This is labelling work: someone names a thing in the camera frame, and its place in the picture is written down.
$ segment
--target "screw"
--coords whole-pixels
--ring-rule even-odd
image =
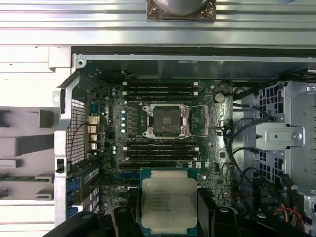
[[[229,212],[229,209],[225,208],[225,207],[221,207],[219,210],[220,210],[220,212],[223,212],[223,213],[228,213]]]
[[[266,214],[263,214],[263,213],[261,213],[261,212],[259,212],[259,213],[257,214],[257,217],[259,217],[259,218],[261,218],[261,219],[266,219],[267,215],[266,215]]]

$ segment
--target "metal bracket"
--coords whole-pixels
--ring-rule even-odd
[[[256,126],[256,134],[256,147],[267,151],[301,147],[305,141],[302,127],[288,127],[285,123],[261,123]]]

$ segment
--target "motherboard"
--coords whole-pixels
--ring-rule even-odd
[[[231,88],[220,80],[125,76],[89,92],[87,145],[100,164],[100,208],[125,205],[142,168],[194,168],[198,187],[231,205],[222,130],[232,118]]]

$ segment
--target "cpu socket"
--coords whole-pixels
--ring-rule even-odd
[[[150,139],[175,139],[190,136],[190,107],[184,104],[150,104],[143,107],[147,112],[147,131]]]

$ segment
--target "perforated metal panel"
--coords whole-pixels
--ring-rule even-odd
[[[259,105],[260,108],[271,115],[283,114],[283,90],[279,89],[279,85],[273,85],[261,90]]]
[[[85,103],[72,99],[71,123],[67,129],[66,155],[71,165],[85,158]]]
[[[257,105],[263,111],[276,117],[278,122],[284,121],[284,87],[269,86],[262,89],[258,95]],[[266,179],[275,182],[284,173],[285,151],[260,151],[260,173]]]

